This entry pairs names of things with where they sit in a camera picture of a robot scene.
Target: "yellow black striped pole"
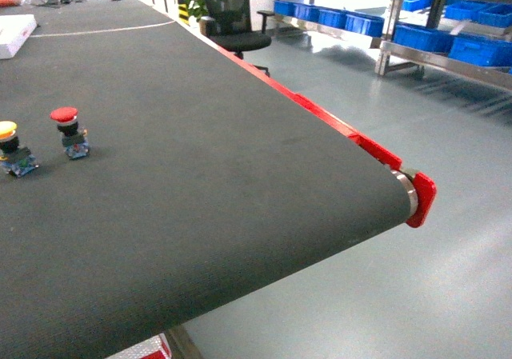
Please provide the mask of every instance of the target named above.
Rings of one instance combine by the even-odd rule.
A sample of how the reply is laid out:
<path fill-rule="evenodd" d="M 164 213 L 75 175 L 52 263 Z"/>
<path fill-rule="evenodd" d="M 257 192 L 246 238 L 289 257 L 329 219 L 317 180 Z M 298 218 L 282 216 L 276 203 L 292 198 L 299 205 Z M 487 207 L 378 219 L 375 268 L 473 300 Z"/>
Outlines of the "yellow black striped pole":
<path fill-rule="evenodd" d="M 178 16 L 180 21 L 189 25 L 189 9 L 186 7 L 185 0 L 178 0 Z"/>

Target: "office chair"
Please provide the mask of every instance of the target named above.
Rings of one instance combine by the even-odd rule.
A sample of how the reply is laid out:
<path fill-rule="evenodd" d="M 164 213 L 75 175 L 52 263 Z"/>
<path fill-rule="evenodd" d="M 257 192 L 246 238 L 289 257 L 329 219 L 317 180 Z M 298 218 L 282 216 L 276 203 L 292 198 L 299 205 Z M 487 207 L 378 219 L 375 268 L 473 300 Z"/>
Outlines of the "office chair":
<path fill-rule="evenodd" d="M 273 11 L 258 11 L 263 18 L 262 32 L 252 31 L 250 0 L 204 0 L 209 17 L 200 21 L 201 32 L 222 48 L 243 59 L 243 52 L 270 46 L 272 38 L 266 34 L 266 19 Z M 256 66 L 270 76 L 268 67 Z"/>

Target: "red mushroom button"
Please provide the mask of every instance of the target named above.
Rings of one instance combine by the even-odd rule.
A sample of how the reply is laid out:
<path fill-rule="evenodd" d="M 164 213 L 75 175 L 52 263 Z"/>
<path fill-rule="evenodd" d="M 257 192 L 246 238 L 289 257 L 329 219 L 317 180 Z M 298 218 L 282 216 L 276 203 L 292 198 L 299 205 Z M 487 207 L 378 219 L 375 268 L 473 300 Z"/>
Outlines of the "red mushroom button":
<path fill-rule="evenodd" d="M 74 107 L 61 107 L 60 109 L 53 110 L 50 118 L 59 123 L 71 122 L 78 115 L 78 109 Z"/>

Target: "red end cap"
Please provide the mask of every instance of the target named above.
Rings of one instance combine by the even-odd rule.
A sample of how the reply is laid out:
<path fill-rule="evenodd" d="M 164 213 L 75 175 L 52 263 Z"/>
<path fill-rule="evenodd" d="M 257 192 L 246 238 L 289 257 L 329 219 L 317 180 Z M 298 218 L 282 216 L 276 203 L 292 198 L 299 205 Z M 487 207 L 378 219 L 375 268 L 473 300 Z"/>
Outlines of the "red end cap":
<path fill-rule="evenodd" d="M 434 203 L 438 189 L 432 179 L 424 173 L 419 172 L 413 179 L 413 185 L 418 193 L 418 209 L 416 213 L 409 218 L 407 224 L 413 228 L 417 228 L 425 222 L 426 215 Z"/>

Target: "blue plastic bin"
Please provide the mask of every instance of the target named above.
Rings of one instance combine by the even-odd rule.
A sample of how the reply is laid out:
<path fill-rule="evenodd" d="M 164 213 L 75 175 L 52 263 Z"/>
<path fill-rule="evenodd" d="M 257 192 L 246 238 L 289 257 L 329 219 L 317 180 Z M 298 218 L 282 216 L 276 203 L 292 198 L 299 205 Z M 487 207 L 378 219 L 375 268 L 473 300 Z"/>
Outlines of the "blue plastic bin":
<path fill-rule="evenodd" d="M 346 23 L 346 12 L 341 10 L 320 10 L 318 23 L 329 27 L 336 27 L 337 29 L 344 29 Z"/>
<path fill-rule="evenodd" d="M 469 35 L 455 37 L 448 58 L 477 66 L 512 66 L 512 43 Z"/>
<path fill-rule="evenodd" d="M 461 0 L 446 0 L 445 6 L 453 5 L 454 3 L 459 3 Z"/>
<path fill-rule="evenodd" d="M 382 36 L 384 19 L 363 14 L 347 14 L 345 30 L 354 33 L 369 35 L 371 37 Z"/>
<path fill-rule="evenodd" d="M 477 22 L 483 25 L 506 28 L 512 25 L 512 5 L 494 5 L 479 11 Z"/>
<path fill-rule="evenodd" d="M 313 5 L 295 4 L 294 16 L 303 21 L 318 22 L 320 9 Z"/>
<path fill-rule="evenodd" d="M 454 36 L 439 30 L 397 26 L 393 42 L 413 49 L 434 53 L 449 53 L 454 44 Z"/>
<path fill-rule="evenodd" d="M 417 11 L 432 5 L 432 0 L 403 0 L 402 10 Z"/>
<path fill-rule="evenodd" d="M 274 12 L 280 15 L 288 15 L 293 17 L 295 14 L 295 3 L 274 1 Z"/>
<path fill-rule="evenodd" d="M 463 21 L 465 19 L 475 20 L 480 10 L 489 7 L 486 3 L 477 2 L 457 2 L 446 8 L 445 17 Z"/>

